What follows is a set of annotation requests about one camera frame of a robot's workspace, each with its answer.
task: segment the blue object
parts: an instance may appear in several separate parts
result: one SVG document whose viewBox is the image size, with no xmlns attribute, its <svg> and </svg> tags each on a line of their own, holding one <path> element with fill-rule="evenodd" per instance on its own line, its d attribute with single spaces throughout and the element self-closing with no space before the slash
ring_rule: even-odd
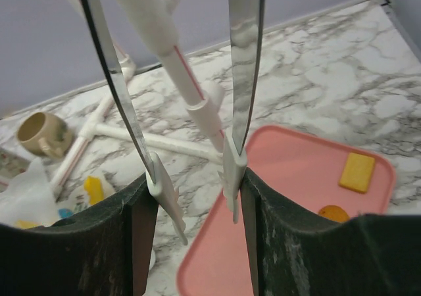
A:
<svg viewBox="0 0 421 296">
<path fill-rule="evenodd" d="M 61 218 L 68 218 L 73 215 L 70 209 L 59 209 L 59 215 Z"/>
</svg>

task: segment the pink tray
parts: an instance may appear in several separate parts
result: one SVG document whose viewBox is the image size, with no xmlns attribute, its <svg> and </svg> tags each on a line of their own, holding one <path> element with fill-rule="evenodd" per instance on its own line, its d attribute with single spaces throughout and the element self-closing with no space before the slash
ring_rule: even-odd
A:
<svg viewBox="0 0 421 296">
<path fill-rule="evenodd" d="M 350 152 L 376 158 L 367 194 L 338 186 Z M 395 185 L 395 171 L 383 157 L 279 126 L 259 128 L 247 145 L 249 167 L 277 192 L 317 213 L 338 205 L 354 217 L 383 213 Z M 253 296 L 244 224 L 237 225 L 218 196 L 177 274 L 182 296 Z"/>
</svg>

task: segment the beige mug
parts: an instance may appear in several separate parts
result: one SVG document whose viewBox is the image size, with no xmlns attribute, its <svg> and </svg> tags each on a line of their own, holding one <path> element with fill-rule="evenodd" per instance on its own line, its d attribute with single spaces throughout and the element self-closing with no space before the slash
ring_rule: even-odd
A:
<svg viewBox="0 0 421 296">
<path fill-rule="evenodd" d="M 73 132 L 58 116 L 37 112 L 20 125 L 16 137 L 34 155 L 61 159 L 72 144 Z"/>
</svg>

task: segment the yellow object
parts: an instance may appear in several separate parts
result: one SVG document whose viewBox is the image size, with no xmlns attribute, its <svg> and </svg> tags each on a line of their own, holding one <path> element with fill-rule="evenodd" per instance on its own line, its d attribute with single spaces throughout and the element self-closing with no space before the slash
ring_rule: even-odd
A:
<svg viewBox="0 0 421 296">
<path fill-rule="evenodd" d="M 349 153 L 339 185 L 359 193 L 367 193 L 373 175 L 375 158 Z"/>
<path fill-rule="evenodd" d="M 89 203 L 91 206 L 104 199 L 103 187 L 99 178 L 88 176 L 85 180 L 84 188 L 89 195 Z"/>
<path fill-rule="evenodd" d="M 28 229 L 28 228 L 33 228 L 33 227 L 38 227 L 40 226 L 39 224 L 37 224 L 36 222 L 28 222 L 26 220 L 18 220 L 15 224 L 16 227 L 22 228 L 22 229 Z"/>
</svg>

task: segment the marble pattern surface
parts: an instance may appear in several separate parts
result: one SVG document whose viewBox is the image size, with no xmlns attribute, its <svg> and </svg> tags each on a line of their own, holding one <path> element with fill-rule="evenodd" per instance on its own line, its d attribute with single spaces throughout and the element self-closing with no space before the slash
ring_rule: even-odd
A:
<svg viewBox="0 0 421 296">
<path fill-rule="evenodd" d="M 227 90 L 220 111 L 226 128 L 232 119 L 230 48 L 189 61 L 200 82 L 213 80 Z M 107 92 L 106 87 L 94 89 L 40 109 L 65 118 L 77 131 Z M 163 69 L 136 76 L 130 92 L 146 132 L 209 144 Z M 0 121 L 2 147 L 28 158 L 14 132 L 32 112 Z M 115 108 L 105 121 L 123 126 Z M 251 133 L 265 124 L 380 153 L 398 176 L 388 213 L 406 213 L 421 202 L 421 64 L 378 2 L 360 3 L 264 36 Z M 220 193 L 218 166 L 174 153 L 159 155 L 180 187 L 190 245 Z M 45 164 L 51 176 L 58 164 Z M 117 189 L 144 171 L 131 142 L 97 137 L 67 181 L 62 198 L 96 170 L 102 170 Z M 178 241 L 160 209 L 154 240 L 157 263 L 146 295 L 178 295 L 176 272 L 188 248 Z"/>
</svg>

